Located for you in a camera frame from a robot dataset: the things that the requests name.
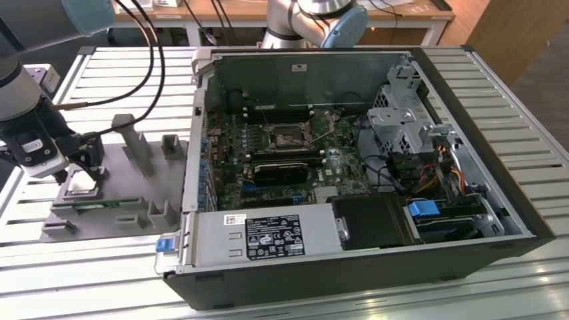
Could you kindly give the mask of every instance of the barcode sticker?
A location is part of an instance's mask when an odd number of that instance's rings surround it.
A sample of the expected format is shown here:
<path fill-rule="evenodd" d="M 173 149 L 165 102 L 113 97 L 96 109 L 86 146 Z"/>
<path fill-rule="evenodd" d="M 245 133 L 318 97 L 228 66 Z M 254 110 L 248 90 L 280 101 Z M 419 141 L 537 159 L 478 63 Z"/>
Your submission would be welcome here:
<path fill-rule="evenodd" d="M 224 225 L 244 225 L 246 215 L 224 215 L 222 224 Z"/>
<path fill-rule="evenodd" d="M 157 15 L 157 19 L 181 19 L 181 15 Z"/>

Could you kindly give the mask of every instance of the wooden cabinet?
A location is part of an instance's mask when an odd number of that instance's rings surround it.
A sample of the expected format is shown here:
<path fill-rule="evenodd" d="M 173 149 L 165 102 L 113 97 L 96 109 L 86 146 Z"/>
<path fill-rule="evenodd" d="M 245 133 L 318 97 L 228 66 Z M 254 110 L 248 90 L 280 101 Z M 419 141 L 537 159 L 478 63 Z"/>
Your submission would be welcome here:
<path fill-rule="evenodd" d="M 439 45 L 469 44 L 511 85 L 569 18 L 569 0 L 446 0 L 455 14 Z"/>

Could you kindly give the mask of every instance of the circuit board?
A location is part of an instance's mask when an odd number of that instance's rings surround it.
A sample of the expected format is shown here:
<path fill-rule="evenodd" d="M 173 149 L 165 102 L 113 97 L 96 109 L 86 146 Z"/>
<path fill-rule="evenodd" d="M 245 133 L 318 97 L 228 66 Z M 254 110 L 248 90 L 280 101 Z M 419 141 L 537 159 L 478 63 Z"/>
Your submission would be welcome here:
<path fill-rule="evenodd" d="M 317 203 L 314 189 L 320 187 L 336 187 L 338 195 L 369 192 L 370 182 L 354 149 L 357 116 L 341 117 L 333 107 L 317 107 L 302 123 L 253 125 L 245 120 L 236 114 L 208 115 L 209 162 L 218 210 L 244 209 L 250 207 L 248 204 L 277 199 L 286 199 L 290 205 L 313 204 Z M 244 175 L 252 167 L 246 155 L 294 149 L 318 151 L 321 156 L 321 163 L 308 167 L 306 180 L 292 185 L 257 186 Z"/>

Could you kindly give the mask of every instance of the blue latch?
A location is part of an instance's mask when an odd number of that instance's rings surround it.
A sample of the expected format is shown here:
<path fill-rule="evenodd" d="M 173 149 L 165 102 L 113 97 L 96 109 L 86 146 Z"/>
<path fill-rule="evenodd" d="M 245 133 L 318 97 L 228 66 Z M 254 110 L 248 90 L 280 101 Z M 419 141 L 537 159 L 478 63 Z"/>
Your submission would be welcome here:
<path fill-rule="evenodd" d="M 407 205 L 407 209 L 413 217 L 441 214 L 433 200 L 415 201 Z"/>
<path fill-rule="evenodd" d="M 174 250 L 174 239 L 164 238 L 156 242 L 156 252 L 168 252 Z"/>

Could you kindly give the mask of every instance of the motherboard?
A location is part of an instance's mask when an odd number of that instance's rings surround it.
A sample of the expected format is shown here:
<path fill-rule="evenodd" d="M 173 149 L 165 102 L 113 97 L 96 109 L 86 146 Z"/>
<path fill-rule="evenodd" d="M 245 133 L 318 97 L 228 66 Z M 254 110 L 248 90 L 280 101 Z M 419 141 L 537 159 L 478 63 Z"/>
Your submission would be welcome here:
<path fill-rule="evenodd" d="M 217 209 L 324 203 L 370 182 L 354 139 L 358 115 L 334 106 L 250 106 L 208 115 Z"/>

